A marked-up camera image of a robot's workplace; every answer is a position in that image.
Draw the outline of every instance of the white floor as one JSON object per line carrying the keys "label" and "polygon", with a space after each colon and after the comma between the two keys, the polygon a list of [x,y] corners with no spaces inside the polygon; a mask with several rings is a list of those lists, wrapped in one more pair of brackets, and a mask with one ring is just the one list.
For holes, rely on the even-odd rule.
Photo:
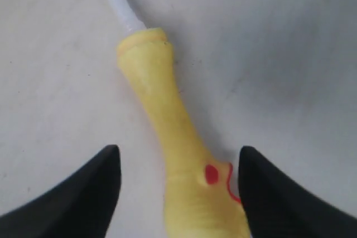
{"label": "white floor", "polygon": [[[218,157],[237,164],[254,145],[357,216],[357,0],[130,1],[174,43],[182,97]],[[0,0],[0,214],[115,143],[108,237],[165,237],[160,149],[116,68],[123,35],[106,0]]]}

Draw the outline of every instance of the rubber grip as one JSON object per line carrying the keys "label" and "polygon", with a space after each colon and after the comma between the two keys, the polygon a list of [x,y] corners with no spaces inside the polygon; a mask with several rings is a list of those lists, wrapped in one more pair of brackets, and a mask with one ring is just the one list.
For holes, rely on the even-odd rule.
{"label": "rubber grip", "polygon": [[118,66],[139,97],[162,145],[165,223],[170,238],[248,238],[243,208],[228,187],[232,167],[213,158],[181,101],[173,47],[159,29],[118,46]]}

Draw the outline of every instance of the red dot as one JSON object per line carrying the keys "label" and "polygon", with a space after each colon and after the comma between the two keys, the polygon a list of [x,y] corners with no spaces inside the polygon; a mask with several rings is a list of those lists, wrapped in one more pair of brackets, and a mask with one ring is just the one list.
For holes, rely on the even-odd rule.
{"label": "red dot", "polygon": [[218,170],[211,164],[208,164],[205,168],[206,182],[209,185],[215,184],[218,182]]}

